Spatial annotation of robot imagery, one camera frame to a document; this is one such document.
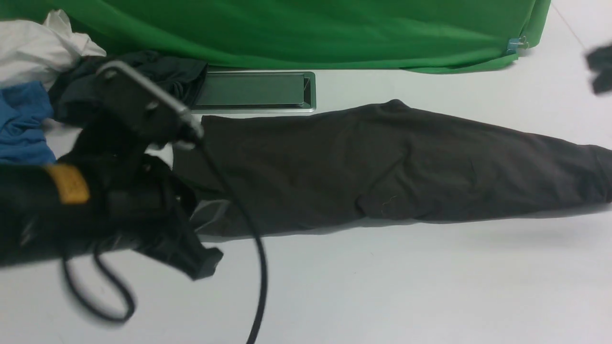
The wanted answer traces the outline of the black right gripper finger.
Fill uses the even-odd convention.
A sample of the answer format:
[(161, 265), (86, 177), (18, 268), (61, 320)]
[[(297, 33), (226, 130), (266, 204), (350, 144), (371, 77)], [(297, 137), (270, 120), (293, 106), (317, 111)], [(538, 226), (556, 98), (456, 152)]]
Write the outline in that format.
[(586, 55), (587, 65), (594, 72), (591, 87), (596, 95), (612, 90), (612, 46), (599, 46)]

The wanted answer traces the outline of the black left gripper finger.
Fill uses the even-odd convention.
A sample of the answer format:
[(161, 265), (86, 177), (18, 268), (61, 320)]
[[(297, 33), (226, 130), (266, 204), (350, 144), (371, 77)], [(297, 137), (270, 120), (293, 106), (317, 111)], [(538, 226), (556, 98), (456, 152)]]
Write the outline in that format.
[(185, 273), (193, 280), (201, 280), (213, 276), (223, 252), (216, 247), (205, 248), (201, 246), (186, 253)]

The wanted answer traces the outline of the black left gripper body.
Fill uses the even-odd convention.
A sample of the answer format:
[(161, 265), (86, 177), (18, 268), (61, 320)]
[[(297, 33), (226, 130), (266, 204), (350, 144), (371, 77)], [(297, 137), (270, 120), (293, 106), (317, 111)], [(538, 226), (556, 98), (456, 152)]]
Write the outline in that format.
[(79, 134), (60, 162), (75, 167), (89, 190), (84, 235), (104, 247), (133, 248), (173, 268), (202, 245), (188, 224), (193, 191), (114, 115), (101, 115)]

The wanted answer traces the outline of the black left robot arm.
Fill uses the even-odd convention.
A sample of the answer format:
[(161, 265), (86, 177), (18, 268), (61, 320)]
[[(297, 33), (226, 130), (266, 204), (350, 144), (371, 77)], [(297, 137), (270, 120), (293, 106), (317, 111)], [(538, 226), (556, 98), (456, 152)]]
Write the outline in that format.
[(151, 145), (199, 135), (175, 115), (105, 115), (54, 165), (1, 166), (1, 266), (132, 249), (193, 280), (223, 257), (190, 228), (192, 190)]

